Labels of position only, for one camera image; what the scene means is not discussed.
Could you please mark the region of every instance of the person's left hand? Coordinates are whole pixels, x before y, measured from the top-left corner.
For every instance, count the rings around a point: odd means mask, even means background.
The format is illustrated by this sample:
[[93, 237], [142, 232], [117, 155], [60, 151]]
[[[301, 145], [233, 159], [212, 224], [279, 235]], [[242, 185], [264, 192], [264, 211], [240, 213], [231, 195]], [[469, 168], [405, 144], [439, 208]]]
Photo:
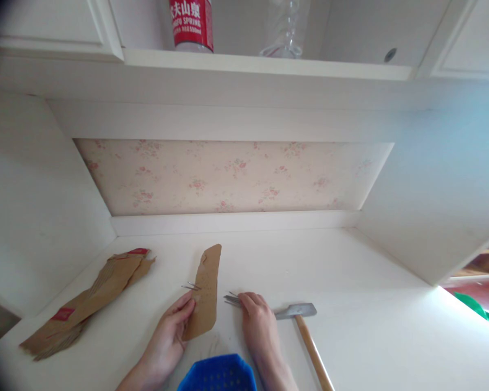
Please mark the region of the person's left hand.
[[195, 306], [192, 291], [189, 291], [165, 311], [145, 353], [121, 382], [118, 391], [156, 389], [165, 383], [185, 351], [183, 332]]

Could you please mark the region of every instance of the white desk surface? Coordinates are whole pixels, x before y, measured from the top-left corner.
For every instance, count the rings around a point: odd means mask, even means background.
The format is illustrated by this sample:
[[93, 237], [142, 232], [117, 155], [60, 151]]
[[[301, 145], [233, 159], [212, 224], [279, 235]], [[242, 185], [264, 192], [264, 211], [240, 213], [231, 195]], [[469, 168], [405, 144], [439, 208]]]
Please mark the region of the white desk surface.
[[[251, 363], [240, 310], [222, 296], [256, 291], [273, 308], [315, 304], [317, 315], [306, 321], [336, 391], [489, 391], [489, 324], [393, 263], [355, 229], [119, 237], [37, 317], [0, 340], [4, 377], [18, 390], [113, 391], [163, 311], [185, 292], [180, 285], [194, 279], [203, 250], [216, 243], [223, 246], [217, 322], [191, 341], [165, 389], [175, 390], [203, 358], [236, 352]], [[137, 247], [151, 248], [155, 265], [93, 316], [75, 346], [41, 362], [18, 348], [91, 286], [110, 255]], [[299, 389], [319, 390], [295, 322], [279, 321], [279, 332]]]

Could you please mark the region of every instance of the clear plastic bottle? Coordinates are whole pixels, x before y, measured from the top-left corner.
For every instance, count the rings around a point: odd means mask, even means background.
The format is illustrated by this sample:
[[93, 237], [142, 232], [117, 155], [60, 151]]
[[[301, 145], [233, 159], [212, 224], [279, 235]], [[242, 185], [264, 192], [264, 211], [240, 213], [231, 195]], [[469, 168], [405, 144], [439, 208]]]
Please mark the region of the clear plastic bottle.
[[170, 0], [175, 49], [213, 53], [212, 0]]
[[298, 59], [303, 54], [310, 0], [268, 0], [263, 57]]

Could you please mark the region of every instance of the green bag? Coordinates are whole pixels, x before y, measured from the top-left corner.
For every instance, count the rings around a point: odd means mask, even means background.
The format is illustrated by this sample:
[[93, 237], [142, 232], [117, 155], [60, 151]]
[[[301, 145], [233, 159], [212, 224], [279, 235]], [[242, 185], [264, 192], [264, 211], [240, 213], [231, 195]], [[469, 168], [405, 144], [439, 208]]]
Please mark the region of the green bag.
[[459, 299], [462, 303], [468, 306], [471, 310], [476, 312], [482, 318], [489, 322], [489, 312], [486, 312], [478, 302], [473, 299], [471, 296], [464, 295], [458, 292], [455, 292], [455, 297]]

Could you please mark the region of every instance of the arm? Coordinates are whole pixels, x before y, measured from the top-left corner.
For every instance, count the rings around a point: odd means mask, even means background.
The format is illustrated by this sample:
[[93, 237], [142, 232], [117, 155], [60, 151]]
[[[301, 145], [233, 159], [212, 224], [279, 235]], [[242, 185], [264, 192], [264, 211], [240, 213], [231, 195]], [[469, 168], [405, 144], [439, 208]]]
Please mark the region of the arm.
[[165, 311], [145, 353], [116, 391], [151, 391], [165, 383], [185, 351], [182, 335], [195, 306], [190, 291]]
[[266, 391], [298, 391], [281, 354], [277, 320], [261, 295], [241, 293], [243, 333]]

